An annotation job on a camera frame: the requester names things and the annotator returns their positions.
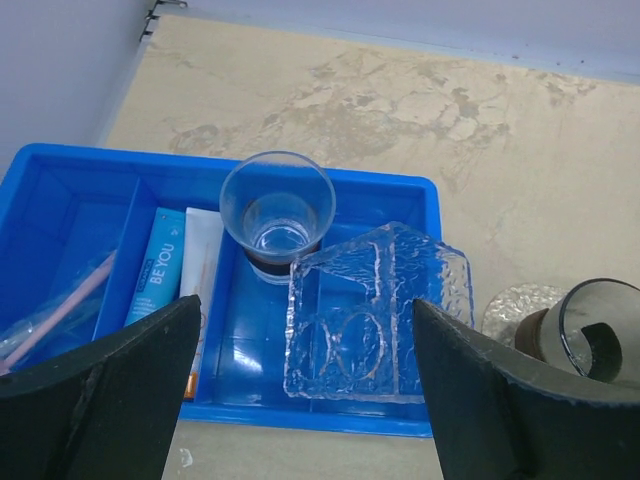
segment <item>table surface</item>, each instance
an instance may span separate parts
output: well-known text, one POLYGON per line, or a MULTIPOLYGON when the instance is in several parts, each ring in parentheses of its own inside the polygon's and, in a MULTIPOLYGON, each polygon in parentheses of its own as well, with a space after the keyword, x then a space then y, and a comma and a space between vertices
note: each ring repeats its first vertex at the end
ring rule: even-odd
MULTIPOLYGON (((476 316, 518 283, 640 284, 640 87, 166 16, 106 146, 419 175, 476 316)), ((432 440, 180 422, 166 479, 442 478, 432 440)))

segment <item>white wall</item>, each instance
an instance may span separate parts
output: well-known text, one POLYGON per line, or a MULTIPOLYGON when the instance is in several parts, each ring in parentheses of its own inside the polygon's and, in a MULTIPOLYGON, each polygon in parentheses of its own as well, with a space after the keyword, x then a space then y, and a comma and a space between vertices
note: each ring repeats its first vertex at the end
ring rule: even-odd
POLYGON ((96 142, 145 13, 145 0, 2 2, 0 178, 26 143, 96 142))
POLYGON ((417 42, 640 83, 639 0, 189 0, 189 6, 200 16, 372 35, 384 37, 380 43, 417 42))

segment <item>textured glass block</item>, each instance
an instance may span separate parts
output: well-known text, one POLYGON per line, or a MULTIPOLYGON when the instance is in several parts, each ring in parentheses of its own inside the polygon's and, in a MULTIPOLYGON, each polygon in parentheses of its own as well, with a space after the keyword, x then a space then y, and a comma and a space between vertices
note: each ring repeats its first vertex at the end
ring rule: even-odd
POLYGON ((473 326, 465 256, 401 223, 296 261, 284 389, 316 399, 422 403, 412 302, 473 326))

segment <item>plastic bag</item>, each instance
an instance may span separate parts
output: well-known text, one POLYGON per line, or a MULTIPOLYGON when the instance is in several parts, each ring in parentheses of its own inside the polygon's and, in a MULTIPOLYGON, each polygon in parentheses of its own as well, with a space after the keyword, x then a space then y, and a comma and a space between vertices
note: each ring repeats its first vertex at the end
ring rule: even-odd
MULTIPOLYGON (((111 252, 97 268, 87 268, 87 273, 81 275, 67 292, 47 301, 35 313, 0 333, 0 375, 23 365, 52 340, 72 336, 74 329, 96 317, 102 305, 102 295, 92 294, 106 282, 114 259, 115 252, 111 252)), ((86 338, 78 340, 75 343, 87 341, 86 338)))

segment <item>clear plastic cup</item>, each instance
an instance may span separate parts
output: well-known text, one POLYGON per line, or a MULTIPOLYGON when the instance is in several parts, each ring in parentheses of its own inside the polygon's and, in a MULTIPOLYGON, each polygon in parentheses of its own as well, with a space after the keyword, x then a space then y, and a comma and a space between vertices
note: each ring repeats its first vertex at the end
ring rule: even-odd
POLYGON ((331 180, 307 157, 259 153, 227 176, 220 214, 253 270, 271 284, 287 284, 291 262, 318 249, 336 211, 331 180))

